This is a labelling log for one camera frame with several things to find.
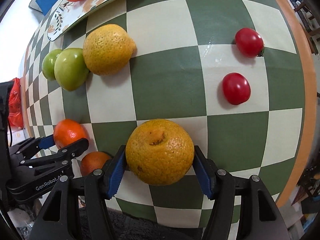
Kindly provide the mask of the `dark orange tangerine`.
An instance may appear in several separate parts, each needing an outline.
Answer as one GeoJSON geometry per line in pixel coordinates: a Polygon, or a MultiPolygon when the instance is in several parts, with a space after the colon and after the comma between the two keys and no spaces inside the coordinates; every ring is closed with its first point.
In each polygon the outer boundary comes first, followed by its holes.
{"type": "Polygon", "coordinates": [[[87,176],[96,169],[101,169],[106,161],[112,159],[110,155],[104,152],[91,152],[85,155],[80,163],[81,175],[87,176]]]}

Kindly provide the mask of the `large yellow orange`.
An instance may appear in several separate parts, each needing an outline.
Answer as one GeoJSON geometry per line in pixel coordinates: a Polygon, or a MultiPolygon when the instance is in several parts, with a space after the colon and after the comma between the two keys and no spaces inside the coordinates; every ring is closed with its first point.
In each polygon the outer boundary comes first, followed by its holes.
{"type": "Polygon", "coordinates": [[[136,127],[125,148],[127,165],[142,182],[167,186],[189,171],[194,159],[194,143],[177,123],[153,119],[136,127]]]}

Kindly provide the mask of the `green apple front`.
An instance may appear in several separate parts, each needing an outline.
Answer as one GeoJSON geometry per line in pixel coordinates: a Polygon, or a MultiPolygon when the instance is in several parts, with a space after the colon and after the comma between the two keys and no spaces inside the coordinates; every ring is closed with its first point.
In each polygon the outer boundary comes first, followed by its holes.
{"type": "Polygon", "coordinates": [[[78,89],[87,79],[87,68],[82,48],[67,48],[58,55],[54,74],[57,83],[69,92],[78,89]]]}

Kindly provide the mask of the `green apple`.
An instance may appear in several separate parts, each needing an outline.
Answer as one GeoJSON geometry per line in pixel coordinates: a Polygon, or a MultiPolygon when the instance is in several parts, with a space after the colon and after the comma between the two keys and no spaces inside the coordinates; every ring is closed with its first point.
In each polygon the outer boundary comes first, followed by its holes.
{"type": "Polygon", "coordinates": [[[82,48],[67,48],[58,55],[54,74],[57,83],[69,92],[78,89],[87,79],[87,68],[82,48]]]}
{"type": "Polygon", "coordinates": [[[42,72],[44,77],[49,81],[55,80],[54,66],[55,66],[56,59],[61,52],[62,52],[62,49],[52,50],[43,59],[42,72]]]}

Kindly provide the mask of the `red cherry tomato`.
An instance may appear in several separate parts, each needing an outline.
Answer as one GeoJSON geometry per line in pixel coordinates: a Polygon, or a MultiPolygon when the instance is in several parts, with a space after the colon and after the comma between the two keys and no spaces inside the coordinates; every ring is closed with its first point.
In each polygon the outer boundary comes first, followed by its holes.
{"type": "Polygon", "coordinates": [[[264,49],[261,35],[250,28],[242,28],[236,33],[235,44],[242,55],[250,58],[257,57],[264,49]]]}
{"type": "Polygon", "coordinates": [[[239,73],[229,73],[223,78],[222,91],[231,105],[240,105],[248,101],[251,96],[249,82],[239,73]]]}

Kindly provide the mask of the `yellow lemon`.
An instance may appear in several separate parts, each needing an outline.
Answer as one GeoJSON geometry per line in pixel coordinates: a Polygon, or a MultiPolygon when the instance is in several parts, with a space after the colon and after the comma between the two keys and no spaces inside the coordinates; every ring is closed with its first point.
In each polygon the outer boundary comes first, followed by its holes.
{"type": "Polygon", "coordinates": [[[87,68],[95,75],[112,75],[122,70],[137,47],[119,25],[107,24],[92,31],[83,44],[87,68]]]}

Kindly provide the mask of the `red plastic bag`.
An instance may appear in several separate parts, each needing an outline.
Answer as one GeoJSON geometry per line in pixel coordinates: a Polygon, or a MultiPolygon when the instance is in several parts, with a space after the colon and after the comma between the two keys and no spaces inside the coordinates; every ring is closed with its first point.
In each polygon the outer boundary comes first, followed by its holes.
{"type": "Polygon", "coordinates": [[[22,104],[21,104],[21,85],[20,79],[14,78],[14,85],[11,89],[9,96],[9,123],[10,126],[22,129],[23,125],[23,115],[22,115],[22,104]]]}

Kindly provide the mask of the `green checkered tablecloth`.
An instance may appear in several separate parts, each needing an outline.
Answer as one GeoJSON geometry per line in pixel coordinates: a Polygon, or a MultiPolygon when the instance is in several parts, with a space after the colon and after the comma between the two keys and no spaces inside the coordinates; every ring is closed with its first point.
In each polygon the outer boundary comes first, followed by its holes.
{"type": "Polygon", "coordinates": [[[115,154],[149,119],[180,124],[204,155],[237,177],[258,175],[283,205],[303,171],[312,144],[317,105],[309,44],[287,0],[116,0],[51,42],[49,13],[25,56],[29,133],[50,135],[63,119],[87,129],[91,151],[115,154]],[[124,28],[137,54],[119,73],[89,74],[73,92],[42,74],[54,49],[80,48],[105,24],[124,28]],[[240,53],[235,35],[250,28],[264,49],[240,53]],[[248,101],[231,105],[222,80],[243,75],[248,101]]]}

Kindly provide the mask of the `floral oval plate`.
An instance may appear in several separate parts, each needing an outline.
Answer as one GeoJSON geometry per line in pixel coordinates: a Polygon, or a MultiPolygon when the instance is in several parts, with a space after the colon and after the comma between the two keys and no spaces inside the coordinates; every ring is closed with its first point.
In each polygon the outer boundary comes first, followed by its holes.
{"type": "Polygon", "coordinates": [[[89,16],[99,7],[103,7],[113,1],[115,0],[81,0],[78,2],[61,0],[51,13],[52,18],[47,31],[48,40],[55,41],[80,20],[89,16]]]}

